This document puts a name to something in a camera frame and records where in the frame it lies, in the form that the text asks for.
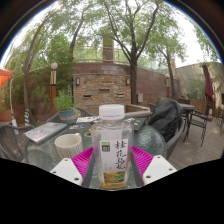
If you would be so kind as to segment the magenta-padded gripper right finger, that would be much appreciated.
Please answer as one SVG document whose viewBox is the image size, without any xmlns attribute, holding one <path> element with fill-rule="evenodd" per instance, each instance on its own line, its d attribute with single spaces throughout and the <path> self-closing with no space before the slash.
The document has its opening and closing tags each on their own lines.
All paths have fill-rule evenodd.
<svg viewBox="0 0 224 224">
<path fill-rule="evenodd" d="M 153 156 L 136 146 L 132 147 L 131 163 L 138 187 L 176 172 L 176 169 L 162 155 Z"/>
</svg>

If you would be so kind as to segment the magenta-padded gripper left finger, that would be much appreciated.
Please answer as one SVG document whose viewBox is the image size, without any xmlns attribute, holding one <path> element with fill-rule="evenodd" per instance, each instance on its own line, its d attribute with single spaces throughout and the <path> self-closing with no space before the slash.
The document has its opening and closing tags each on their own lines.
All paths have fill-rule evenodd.
<svg viewBox="0 0 224 224">
<path fill-rule="evenodd" d="M 62 159 L 51 173 L 76 185 L 88 188 L 91 183 L 95 159 L 93 148 L 88 148 L 73 158 Z"/>
</svg>

